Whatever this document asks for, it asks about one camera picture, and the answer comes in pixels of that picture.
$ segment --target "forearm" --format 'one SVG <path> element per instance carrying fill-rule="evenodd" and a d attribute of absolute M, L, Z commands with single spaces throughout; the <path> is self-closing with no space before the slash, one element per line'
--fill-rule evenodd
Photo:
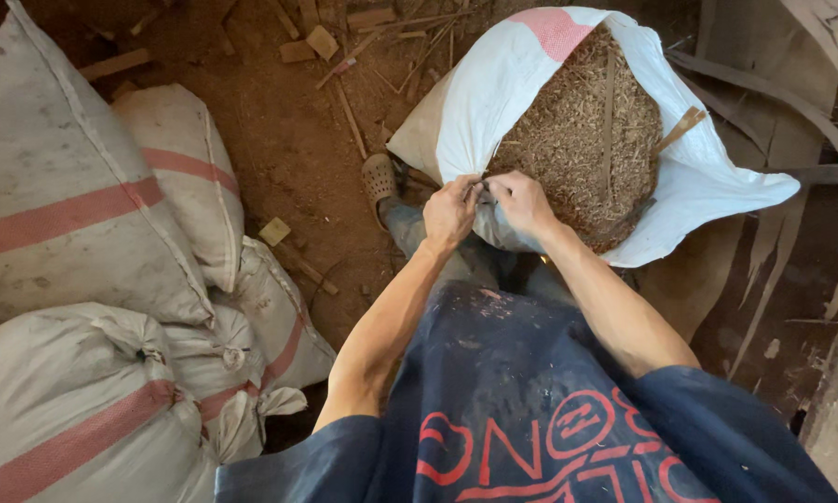
<path fill-rule="evenodd" d="M 431 287 L 452 252 L 423 241 L 360 318 L 328 376 L 328 399 L 314 431 L 347 415 L 379 415 L 386 377 L 413 337 Z"/>
<path fill-rule="evenodd" d="M 685 341 L 567 225 L 546 225 L 540 244 L 565 278 L 593 333 L 634 377 L 669 365 L 700 367 Z"/>

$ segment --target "person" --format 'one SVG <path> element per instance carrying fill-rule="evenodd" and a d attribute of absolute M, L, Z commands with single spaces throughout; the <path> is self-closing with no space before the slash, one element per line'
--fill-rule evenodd
<path fill-rule="evenodd" d="M 218 503 L 838 501 L 770 408 L 703 372 L 536 181 L 487 184 L 576 307 L 497 290 L 501 252 L 470 234 L 480 177 L 419 212 L 396 197 L 386 156 L 363 176 L 409 261 L 341 348 L 313 435 L 221 466 Z"/>

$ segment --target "woven polypropylene sack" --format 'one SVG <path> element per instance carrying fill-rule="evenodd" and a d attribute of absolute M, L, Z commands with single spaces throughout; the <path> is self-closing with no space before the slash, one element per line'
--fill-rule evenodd
<path fill-rule="evenodd" d="M 267 359 L 260 388 L 301 388 L 323 381 L 335 350 L 316 331 L 297 285 L 267 245 L 246 236 L 232 294 L 212 295 L 248 318 Z"/>
<path fill-rule="evenodd" d="M 139 149 L 15 0 L 0 27 L 0 323 L 95 301 L 201 323 L 201 270 Z"/>
<path fill-rule="evenodd" d="M 0 325 L 0 502 L 213 501 L 216 454 L 139 313 L 83 303 Z"/>
<path fill-rule="evenodd" d="M 652 29 L 614 11 L 540 7 L 514 14 L 481 36 L 413 109 L 388 148 L 439 184 L 484 173 L 540 88 L 601 22 L 624 51 L 636 80 L 658 103 L 664 134 L 690 107 L 705 109 L 670 68 Z M 603 258 L 614 266 L 641 266 L 671 253 L 699 225 L 778 204 L 799 187 L 787 175 L 735 167 L 708 117 L 660 153 L 657 202 L 630 237 Z M 502 249 L 543 252 L 507 223 L 499 205 L 479 205 L 474 231 Z"/>
<path fill-rule="evenodd" d="M 232 292 L 245 213 L 208 108 L 179 84 L 126 93 L 111 107 L 154 170 L 204 278 Z"/>
<path fill-rule="evenodd" d="M 199 402 L 201 422 L 221 463 L 257 457 L 263 451 L 263 418 L 292 414 L 307 406 L 296 389 L 275 390 L 288 396 L 279 402 L 272 391 L 259 391 L 266 362 L 245 315 L 215 306 L 214 327 L 166 325 L 168 360 L 180 386 Z M 294 402 L 301 404 L 293 407 Z"/>

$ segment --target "wood shavings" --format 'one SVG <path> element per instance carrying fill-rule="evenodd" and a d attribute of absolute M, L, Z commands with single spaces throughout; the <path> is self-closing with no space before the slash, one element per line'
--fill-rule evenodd
<path fill-rule="evenodd" d="M 609 49 L 616 65 L 611 180 L 609 197 L 601 200 Z M 658 166 L 648 154 L 660 139 L 658 104 L 636 81 L 608 28 L 600 25 L 503 137 L 488 170 L 496 175 L 518 169 L 538 180 L 556 217 L 579 234 L 596 236 L 584 241 L 604 253 L 624 241 L 639 218 L 602 234 L 655 190 Z"/>

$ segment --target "stacked sack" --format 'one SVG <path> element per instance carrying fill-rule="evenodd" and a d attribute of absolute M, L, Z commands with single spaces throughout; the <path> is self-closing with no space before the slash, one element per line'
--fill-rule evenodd
<path fill-rule="evenodd" d="M 306 406 L 335 353 L 244 237 L 201 100 L 151 88 L 115 114 L 7 3 L 0 501 L 212 501 L 218 464 L 259 455 L 263 417 Z"/>

